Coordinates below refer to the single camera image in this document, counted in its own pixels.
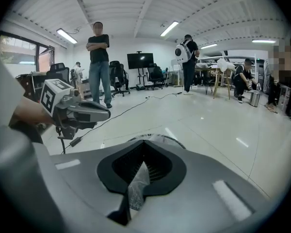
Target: wooden table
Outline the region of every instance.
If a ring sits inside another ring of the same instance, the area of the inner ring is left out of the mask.
[[[218,86],[219,86],[219,80],[220,80],[220,76],[224,75],[226,73],[227,76],[227,90],[228,90],[228,99],[230,100],[230,87],[229,87],[229,80],[228,77],[230,76],[230,70],[227,69],[224,73],[220,70],[220,68],[199,68],[196,67],[195,71],[216,71],[216,79],[215,79],[215,84],[214,84],[214,92],[213,92],[213,99],[215,98],[216,94],[217,94],[217,90],[218,90]]]

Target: trash can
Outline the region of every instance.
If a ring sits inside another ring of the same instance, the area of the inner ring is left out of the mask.
[[[258,91],[251,93],[250,102],[249,104],[257,107],[260,100],[260,93]]]

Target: computer monitor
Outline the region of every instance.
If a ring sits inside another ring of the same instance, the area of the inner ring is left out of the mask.
[[[129,53],[127,61],[129,69],[147,68],[154,63],[152,53]]]

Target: plastic bag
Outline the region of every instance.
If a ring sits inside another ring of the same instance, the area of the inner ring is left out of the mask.
[[[235,70],[235,65],[231,62],[226,61],[225,59],[219,59],[218,62],[218,68],[222,71],[225,72],[226,69],[231,69],[231,70]]]
[[[142,134],[129,141],[134,140],[151,140],[161,143],[166,143],[176,147],[186,149],[177,140],[162,134]],[[146,164],[143,162],[140,166],[136,176],[128,186],[129,207],[139,211],[144,204],[143,190],[150,184],[150,176]]]
[[[219,59],[218,60],[218,68],[222,71],[225,72],[227,69],[227,61],[225,61],[224,59]]]
[[[143,190],[150,184],[149,171],[143,162],[135,178],[128,186],[129,207],[139,211],[144,204]]]

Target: black office chair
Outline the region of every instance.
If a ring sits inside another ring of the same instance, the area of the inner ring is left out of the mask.
[[[65,67],[64,63],[52,64],[47,72],[47,79],[60,79],[61,81],[70,84],[69,68]]]
[[[121,87],[125,85],[127,76],[124,75],[124,65],[120,64],[119,61],[111,61],[110,62],[110,85],[114,87],[115,90],[118,91],[114,92],[112,96],[116,94],[122,94],[123,97],[125,96],[124,93],[130,91],[121,91]]]
[[[161,69],[160,67],[156,65],[156,63],[150,64],[150,66],[147,68],[149,72],[149,76],[148,76],[148,73],[146,73],[146,78],[149,82],[153,82],[153,85],[150,86],[152,87],[152,90],[154,90],[155,87],[163,89],[163,86],[165,85],[164,82],[167,79],[167,78],[164,78],[164,75],[162,74],[162,70],[160,73],[155,72],[155,70],[158,70],[158,68]]]

